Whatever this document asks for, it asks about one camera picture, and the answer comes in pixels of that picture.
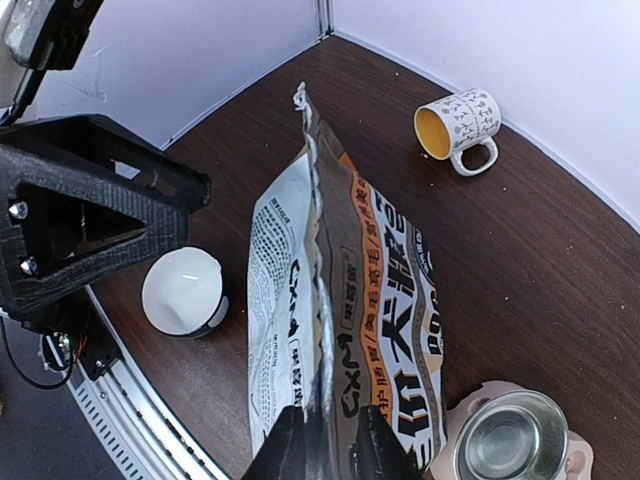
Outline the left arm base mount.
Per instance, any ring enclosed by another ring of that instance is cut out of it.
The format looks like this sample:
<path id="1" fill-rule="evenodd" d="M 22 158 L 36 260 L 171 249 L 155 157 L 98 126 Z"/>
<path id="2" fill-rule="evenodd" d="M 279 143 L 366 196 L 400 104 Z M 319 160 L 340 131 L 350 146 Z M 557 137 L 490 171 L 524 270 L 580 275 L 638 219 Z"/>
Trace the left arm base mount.
<path id="1" fill-rule="evenodd" d="M 8 335 L 11 324 L 37 336 L 43 368 L 59 375 L 61 378 L 57 382 L 41 383 L 20 368 Z M 61 388 L 78 369 L 95 381 L 124 358 L 115 335 L 109 331 L 87 293 L 72 294 L 18 320 L 2 312 L 1 344 L 16 374 L 41 391 Z"/>

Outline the dog food bag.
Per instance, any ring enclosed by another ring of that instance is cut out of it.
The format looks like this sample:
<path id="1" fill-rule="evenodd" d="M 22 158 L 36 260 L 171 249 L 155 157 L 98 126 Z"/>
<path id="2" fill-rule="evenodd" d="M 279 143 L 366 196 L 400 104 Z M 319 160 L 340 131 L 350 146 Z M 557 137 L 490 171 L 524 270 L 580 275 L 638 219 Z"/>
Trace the dog food bag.
<path id="1" fill-rule="evenodd" d="M 304 86 L 304 146 L 256 201 L 247 269 L 252 448 L 299 408 L 305 477 L 372 478 L 376 409 L 411 474 L 444 449 L 444 339 L 422 232 L 356 169 Z"/>

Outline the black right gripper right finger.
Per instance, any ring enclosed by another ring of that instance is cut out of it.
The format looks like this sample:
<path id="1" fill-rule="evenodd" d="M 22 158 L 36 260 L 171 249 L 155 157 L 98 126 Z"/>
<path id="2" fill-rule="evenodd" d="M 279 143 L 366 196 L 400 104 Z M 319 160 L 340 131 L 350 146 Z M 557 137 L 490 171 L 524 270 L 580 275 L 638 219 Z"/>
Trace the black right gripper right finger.
<path id="1" fill-rule="evenodd" d="M 354 479 L 422 479 L 378 406 L 360 409 L 353 446 Z"/>

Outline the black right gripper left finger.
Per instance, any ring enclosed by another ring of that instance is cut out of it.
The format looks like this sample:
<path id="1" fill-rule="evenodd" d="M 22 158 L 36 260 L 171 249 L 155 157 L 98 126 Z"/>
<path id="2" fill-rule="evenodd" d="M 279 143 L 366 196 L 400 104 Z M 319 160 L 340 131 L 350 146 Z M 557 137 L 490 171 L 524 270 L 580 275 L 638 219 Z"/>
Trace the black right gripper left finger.
<path id="1" fill-rule="evenodd" d="M 285 407 L 242 480 L 307 478 L 307 425 L 301 407 Z"/>

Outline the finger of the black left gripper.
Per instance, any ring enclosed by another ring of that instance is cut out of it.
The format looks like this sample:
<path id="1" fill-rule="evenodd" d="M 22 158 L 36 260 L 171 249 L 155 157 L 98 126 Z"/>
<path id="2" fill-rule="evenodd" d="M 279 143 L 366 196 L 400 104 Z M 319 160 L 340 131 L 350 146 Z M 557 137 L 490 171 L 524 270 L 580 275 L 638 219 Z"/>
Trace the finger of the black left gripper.
<path id="1" fill-rule="evenodd" d="M 107 116 L 1 130 L 1 307 L 20 319 L 176 249 L 211 180 Z"/>

